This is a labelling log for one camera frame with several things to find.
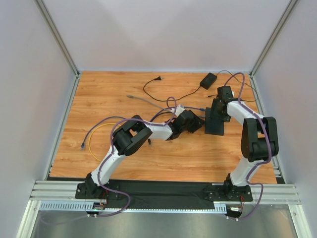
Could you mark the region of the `black network switch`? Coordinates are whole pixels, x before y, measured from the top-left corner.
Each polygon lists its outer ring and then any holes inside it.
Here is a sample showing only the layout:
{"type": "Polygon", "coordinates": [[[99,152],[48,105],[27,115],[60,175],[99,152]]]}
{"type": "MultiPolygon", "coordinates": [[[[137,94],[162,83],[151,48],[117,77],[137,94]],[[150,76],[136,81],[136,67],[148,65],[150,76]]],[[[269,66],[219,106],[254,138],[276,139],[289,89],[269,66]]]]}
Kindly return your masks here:
{"type": "Polygon", "coordinates": [[[205,111],[205,134],[224,136],[224,122],[210,118],[211,108],[205,111]]]}

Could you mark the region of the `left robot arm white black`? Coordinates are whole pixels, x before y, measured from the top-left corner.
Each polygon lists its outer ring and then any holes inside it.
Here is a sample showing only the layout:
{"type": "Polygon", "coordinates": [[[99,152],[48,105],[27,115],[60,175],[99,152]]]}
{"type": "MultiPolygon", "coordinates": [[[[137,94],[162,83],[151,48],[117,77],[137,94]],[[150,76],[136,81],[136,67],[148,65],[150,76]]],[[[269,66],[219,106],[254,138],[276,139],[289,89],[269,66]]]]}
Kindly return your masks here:
{"type": "Polygon", "coordinates": [[[104,199],[110,176],[128,156],[136,153],[149,139],[174,140],[183,132],[194,133],[205,121],[191,110],[173,115],[167,122],[155,123],[143,120],[139,115],[123,119],[110,133],[110,148],[95,170],[88,173],[84,182],[77,185],[75,198],[104,199]]]}

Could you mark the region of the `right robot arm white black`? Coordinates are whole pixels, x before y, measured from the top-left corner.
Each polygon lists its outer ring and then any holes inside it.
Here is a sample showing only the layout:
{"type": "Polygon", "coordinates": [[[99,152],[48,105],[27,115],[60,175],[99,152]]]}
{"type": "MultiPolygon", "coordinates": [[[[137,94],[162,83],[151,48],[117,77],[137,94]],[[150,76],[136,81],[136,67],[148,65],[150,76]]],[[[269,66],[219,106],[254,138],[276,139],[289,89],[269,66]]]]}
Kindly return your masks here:
{"type": "Polygon", "coordinates": [[[249,179],[258,168],[269,163],[278,154],[276,119],[264,117],[249,108],[243,101],[227,102],[214,99],[209,117],[211,134],[224,135],[224,123],[235,118],[242,125],[242,158],[237,167],[229,173],[222,187],[227,199],[238,199],[250,192],[249,179]]]}

